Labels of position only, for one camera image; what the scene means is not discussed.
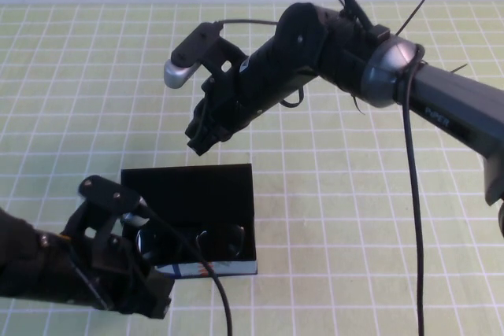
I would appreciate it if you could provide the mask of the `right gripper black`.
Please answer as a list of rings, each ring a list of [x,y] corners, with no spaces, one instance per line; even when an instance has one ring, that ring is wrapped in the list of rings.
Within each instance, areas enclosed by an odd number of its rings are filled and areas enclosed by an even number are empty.
[[[257,118],[261,109],[261,73],[213,73],[202,85],[204,97],[196,105],[185,135],[198,156],[227,142]]]

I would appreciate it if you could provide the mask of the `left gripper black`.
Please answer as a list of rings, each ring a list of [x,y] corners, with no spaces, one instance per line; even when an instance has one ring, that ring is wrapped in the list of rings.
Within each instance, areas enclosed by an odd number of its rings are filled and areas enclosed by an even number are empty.
[[[155,268],[149,272],[132,243],[112,232],[114,224],[130,212],[132,207],[127,205],[102,207],[85,201],[61,236],[66,239],[72,267],[97,309],[164,319],[174,279]]]

